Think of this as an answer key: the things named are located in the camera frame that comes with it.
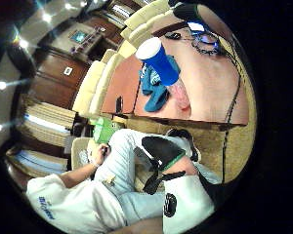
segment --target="television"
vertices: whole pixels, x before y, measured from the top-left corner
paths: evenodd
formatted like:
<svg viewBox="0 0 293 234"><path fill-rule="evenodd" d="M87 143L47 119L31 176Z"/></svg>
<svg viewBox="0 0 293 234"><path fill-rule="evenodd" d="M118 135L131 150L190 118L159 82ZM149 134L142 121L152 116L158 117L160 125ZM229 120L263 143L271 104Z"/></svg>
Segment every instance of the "television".
<svg viewBox="0 0 293 234"><path fill-rule="evenodd" d="M71 35L70 35L70 40L77 42L79 44L83 43L85 38L88 36L89 34L80 30L76 30L74 31Z"/></svg>

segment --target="wooden cabinet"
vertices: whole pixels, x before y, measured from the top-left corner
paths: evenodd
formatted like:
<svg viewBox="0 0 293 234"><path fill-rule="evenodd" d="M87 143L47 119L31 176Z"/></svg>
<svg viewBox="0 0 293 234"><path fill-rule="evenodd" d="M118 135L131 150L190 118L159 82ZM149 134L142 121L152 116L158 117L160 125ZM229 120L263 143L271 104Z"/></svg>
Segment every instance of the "wooden cabinet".
<svg viewBox="0 0 293 234"><path fill-rule="evenodd" d="M38 51L34 57L37 72L31 90L35 96L41 101L71 109L89 65L53 52ZM72 68L69 75L64 74L67 67Z"/></svg>

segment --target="logo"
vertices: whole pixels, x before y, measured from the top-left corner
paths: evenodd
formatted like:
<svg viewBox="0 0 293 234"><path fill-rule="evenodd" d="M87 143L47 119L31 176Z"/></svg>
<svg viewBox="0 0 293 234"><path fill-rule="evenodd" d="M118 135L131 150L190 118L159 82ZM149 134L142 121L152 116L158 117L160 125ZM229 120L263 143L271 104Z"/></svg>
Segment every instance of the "logo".
<svg viewBox="0 0 293 234"><path fill-rule="evenodd" d="M52 215L52 213L50 212L50 210L48 209L48 206L51 206L51 204L47 201L44 197L39 197L39 203L40 203L40 209L42 211L44 211L44 213L47 215L47 217L49 219L55 219Z"/></svg>

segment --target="jeans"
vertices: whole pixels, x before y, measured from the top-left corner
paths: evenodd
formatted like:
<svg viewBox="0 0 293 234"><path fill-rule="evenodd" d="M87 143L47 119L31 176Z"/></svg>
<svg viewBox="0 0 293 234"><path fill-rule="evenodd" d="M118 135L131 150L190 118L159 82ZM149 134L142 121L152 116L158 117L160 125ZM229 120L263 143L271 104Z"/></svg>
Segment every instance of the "jeans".
<svg viewBox="0 0 293 234"><path fill-rule="evenodd" d="M109 141L110 154L105 162L97 169L94 180L105 181L110 176L115 176L114 184L109 189L119 200L127 219L131 225L145 218L162 216L165 201L164 192L153 195L135 191L135 153L134 149L142 147L142 138L157 136L167 138L191 155L188 141L179 137L144 134L130 129L116 131Z"/></svg>

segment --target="white lid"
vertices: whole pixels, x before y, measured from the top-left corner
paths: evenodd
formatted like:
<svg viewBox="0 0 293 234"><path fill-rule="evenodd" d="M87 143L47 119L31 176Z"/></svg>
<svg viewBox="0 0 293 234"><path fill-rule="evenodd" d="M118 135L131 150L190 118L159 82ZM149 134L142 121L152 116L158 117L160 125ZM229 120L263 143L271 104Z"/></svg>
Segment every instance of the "white lid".
<svg viewBox="0 0 293 234"><path fill-rule="evenodd" d="M158 37L147 39L136 51L136 57L138 59L152 58L159 52L161 46L162 43Z"/></svg>

